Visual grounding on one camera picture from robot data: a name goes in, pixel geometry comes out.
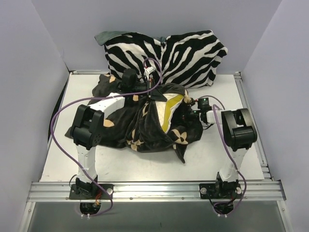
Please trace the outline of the cream yellow-edged pillow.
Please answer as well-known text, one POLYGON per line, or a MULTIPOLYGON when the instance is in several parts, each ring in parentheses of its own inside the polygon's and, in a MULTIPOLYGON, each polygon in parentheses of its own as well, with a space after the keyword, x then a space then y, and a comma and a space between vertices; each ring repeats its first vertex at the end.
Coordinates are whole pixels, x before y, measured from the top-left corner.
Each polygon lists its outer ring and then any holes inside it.
POLYGON ((182 103, 184 96, 176 93, 167 93, 163 96, 167 101, 155 101, 155 106, 161 129, 164 133, 167 133, 171 127, 173 114, 182 103))

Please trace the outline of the black floral pillowcase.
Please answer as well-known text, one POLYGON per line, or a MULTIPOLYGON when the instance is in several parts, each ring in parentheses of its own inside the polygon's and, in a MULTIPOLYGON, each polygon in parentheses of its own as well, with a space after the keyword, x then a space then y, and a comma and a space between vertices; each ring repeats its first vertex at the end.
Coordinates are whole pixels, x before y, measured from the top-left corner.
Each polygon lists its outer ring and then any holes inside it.
POLYGON ((190 143, 201 139, 203 128, 201 122, 189 126, 181 124, 181 110, 191 108, 188 91, 185 87, 167 83, 157 89, 162 94, 176 93, 184 96, 171 120, 167 133, 161 129, 155 101, 146 96, 127 96, 123 108, 116 110, 104 120, 103 136, 100 145, 121 149, 129 147, 137 152, 160 152, 173 148, 181 162, 190 143))

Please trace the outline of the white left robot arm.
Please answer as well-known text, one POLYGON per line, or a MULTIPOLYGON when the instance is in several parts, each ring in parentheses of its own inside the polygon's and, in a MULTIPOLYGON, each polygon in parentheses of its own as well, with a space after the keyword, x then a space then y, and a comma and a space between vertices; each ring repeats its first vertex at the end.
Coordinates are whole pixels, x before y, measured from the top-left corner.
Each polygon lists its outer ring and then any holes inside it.
POLYGON ((98 192, 95 152, 96 146, 103 136, 104 119, 124 107, 126 96, 146 95, 153 101, 167 101, 166 97, 156 89, 154 79, 151 77, 154 71, 153 66, 146 68, 144 83, 137 84, 138 79, 135 70, 126 69, 119 85, 121 94, 112 92, 97 103, 78 106, 70 136, 76 145, 78 162, 81 165, 75 183, 85 198, 92 199, 98 192))

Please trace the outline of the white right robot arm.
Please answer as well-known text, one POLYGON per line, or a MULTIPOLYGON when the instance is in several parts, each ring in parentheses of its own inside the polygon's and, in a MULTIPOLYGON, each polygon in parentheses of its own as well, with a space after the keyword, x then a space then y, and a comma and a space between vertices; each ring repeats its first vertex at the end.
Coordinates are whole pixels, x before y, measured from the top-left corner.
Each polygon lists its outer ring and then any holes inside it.
POLYGON ((242 176, 240 168, 245 155, 257 141, 257 131, 247 108, 221 109, 215 104, 210 105, 208 96, 189 100, 190 106, 195 104, 197 109, 184 114, 183 119, 192 116, 205 124, 217 126, 226 158, 217 174, 214 192, 224 198, 239 185, 239 177, 242 176))

